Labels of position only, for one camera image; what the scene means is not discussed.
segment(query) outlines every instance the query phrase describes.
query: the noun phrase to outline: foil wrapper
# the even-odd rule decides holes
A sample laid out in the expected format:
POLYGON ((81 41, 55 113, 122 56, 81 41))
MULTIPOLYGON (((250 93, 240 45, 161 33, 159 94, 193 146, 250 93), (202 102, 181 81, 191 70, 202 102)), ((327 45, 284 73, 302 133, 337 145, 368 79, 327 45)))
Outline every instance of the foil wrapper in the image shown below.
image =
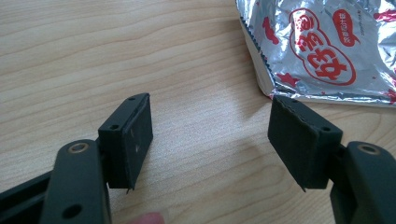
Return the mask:
POLYGON ((394 0, 236 0, 271 96, 396 107, 394 0))

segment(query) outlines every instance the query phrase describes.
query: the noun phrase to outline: shiny foil surface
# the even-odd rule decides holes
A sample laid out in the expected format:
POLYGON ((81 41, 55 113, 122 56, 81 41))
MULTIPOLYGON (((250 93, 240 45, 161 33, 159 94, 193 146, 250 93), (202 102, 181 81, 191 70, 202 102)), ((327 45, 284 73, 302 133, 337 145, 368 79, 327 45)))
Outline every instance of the shiny foil surface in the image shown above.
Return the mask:
POLYGON ((236 6, 274 83, 270 96, 396 107, 396 1, 236 6))

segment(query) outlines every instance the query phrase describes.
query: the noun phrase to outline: round hole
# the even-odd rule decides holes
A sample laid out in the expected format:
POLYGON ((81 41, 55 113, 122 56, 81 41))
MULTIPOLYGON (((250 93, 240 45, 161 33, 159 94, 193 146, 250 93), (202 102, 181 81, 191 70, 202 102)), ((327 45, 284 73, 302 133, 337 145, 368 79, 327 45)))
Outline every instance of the round hole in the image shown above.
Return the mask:
POLYGON ((79 153, 88 149, 89 145, 87 143, 75 143, 69 148, 70 153, 79 153))
POLYGON ((119 125, 117 125, 117 124, 113 124, 113 125, 111 125, 110 127, 108 127, 109 129, 111 129, 111 130, 116 130, 116 129, 118 129, 119 128, 119 125))
POLYGON ((361 151, 371 154, 371 155, 379 155, 380 151, 376 147, 372 147, 369 145, 358 145, 358 149, 361 151))
POLYGON ((64 209, 62 216, 64 217, 64 219, 70 219, 70 218, 78 216, 78 214, 81 212, 81 210, 82 210, 81 205, 74 204, 74 205, 71 205, 70 207, 64 209))

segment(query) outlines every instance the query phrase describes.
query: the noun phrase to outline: wood grain surface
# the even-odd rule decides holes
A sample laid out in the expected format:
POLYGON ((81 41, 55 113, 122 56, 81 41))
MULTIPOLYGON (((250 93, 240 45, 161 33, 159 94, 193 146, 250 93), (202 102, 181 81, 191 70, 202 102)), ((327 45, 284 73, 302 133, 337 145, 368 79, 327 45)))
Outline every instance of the wood grain surface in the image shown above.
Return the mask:
MULTIPOLYGON (((0 191, 146 91, 154 140, 136 190, 110 190, 113 223, 334 223, 332 184, 304 193, 268 142, 271 101, 238 19, 233 0, 1 1, 0 191)), ((344 144, 396 155, 394 109, 308 105, 344 144)))

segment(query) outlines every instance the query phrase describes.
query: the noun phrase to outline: silver foil package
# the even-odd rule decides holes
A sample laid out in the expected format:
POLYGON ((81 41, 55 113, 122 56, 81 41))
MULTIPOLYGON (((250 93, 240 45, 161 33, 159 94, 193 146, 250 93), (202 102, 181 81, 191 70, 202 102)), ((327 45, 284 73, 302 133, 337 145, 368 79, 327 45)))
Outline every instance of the silver foil package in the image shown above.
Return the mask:
POLYGON ((396 106, 396 1, 237 0, 270 97, 396 106))

